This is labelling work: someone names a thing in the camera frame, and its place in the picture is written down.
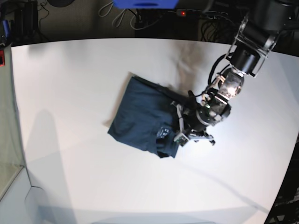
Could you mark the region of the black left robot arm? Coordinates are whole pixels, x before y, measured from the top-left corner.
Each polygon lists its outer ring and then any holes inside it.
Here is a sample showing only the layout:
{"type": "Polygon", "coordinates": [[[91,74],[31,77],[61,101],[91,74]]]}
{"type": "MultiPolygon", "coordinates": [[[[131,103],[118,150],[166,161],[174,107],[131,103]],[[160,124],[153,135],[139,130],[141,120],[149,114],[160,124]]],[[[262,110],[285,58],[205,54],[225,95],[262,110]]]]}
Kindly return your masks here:
{"type": "Polygon", "coordinates": [[[256,2],[240,23],[231,45],[235,50],[229,50],[213,64],[207,87],[199,94],[201,101],[197,102],[197,96],[189,91],[188,102],[176,106],[179,121],[179,132],[174,138],[176,143],[183,145],[200,139],[215,143],[206,128],[230,115],[229,101],[242,90],[246,75],[256,76],[255,67],[262,65],[274,49],[298,6],[297,0],[256,2]]]}

